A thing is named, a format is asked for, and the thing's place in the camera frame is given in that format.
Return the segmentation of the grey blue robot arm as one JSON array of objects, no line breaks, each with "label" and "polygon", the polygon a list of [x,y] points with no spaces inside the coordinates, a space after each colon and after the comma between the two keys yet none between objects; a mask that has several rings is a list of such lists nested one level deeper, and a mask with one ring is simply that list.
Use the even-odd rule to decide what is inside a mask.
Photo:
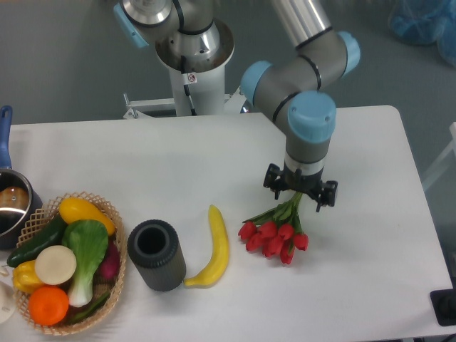
[{"label": "grey blue robot arm", "polygon": [[[244,72],[240,92],[286,137],[282,166],[270,165],[264,186],[275,194],[304,193],[333,206],[337,182],[321,176],[336,126],[336,105],[323,92],[351,72],[361,57],[357,40],[336,32],[319,1],[273,1],[296,51],[281,67],[266,61]],[[224,111],[224,68],[234,52],[228,26],[211,1],[118,1],[114,15],[138,47],[154,46],[170,73],[178,116]]]}]

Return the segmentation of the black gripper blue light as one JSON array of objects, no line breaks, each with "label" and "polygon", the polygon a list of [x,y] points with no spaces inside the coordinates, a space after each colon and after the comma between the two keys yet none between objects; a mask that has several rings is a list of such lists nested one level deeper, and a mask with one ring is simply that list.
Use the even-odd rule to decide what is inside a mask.
[{"label": "black gripper blue light", "polygon": [[309,197],[316,202],[316,212],[322,207],[333,207],[336,203],[338,182],[329,180],[321,181],[323,169],[312,175],[304,175],[297,170],[290,171],[288,168],[280,169],[278,165],[271,163],[266,170],[263,186],[274,193],[274,199],[278,199],[284,190],[309,193]]}]

